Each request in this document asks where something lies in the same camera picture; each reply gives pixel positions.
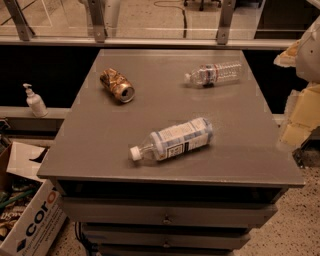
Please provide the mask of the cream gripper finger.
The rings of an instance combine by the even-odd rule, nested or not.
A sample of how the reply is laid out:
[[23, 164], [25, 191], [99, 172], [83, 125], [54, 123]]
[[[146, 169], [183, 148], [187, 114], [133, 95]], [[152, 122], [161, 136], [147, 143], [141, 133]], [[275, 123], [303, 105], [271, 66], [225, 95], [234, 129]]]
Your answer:
[[320, 84], [309, 83], [302, 91], [292, 90], [286, 102], [279, 141], [300, 147], [319, 126]]
[[274, 59], [274, 64], [280, 67], [295, 67], [296, 66], [296, 56], [300, 41], [297, 40], [291, 46], [289, 46], [281, 54], [277, 55]]

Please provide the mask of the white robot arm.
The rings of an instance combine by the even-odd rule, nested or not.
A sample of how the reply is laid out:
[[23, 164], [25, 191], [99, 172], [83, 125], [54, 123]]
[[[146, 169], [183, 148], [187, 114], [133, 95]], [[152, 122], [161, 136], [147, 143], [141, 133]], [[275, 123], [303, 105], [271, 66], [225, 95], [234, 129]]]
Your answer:
[[280, 67], [294, 67], [296, 75], [307, 81], [301, 92], [292, 90], [285, 106], [279, 141], [300, 147], [320, 126], [320, 17], [303, 36], [274, 59]]

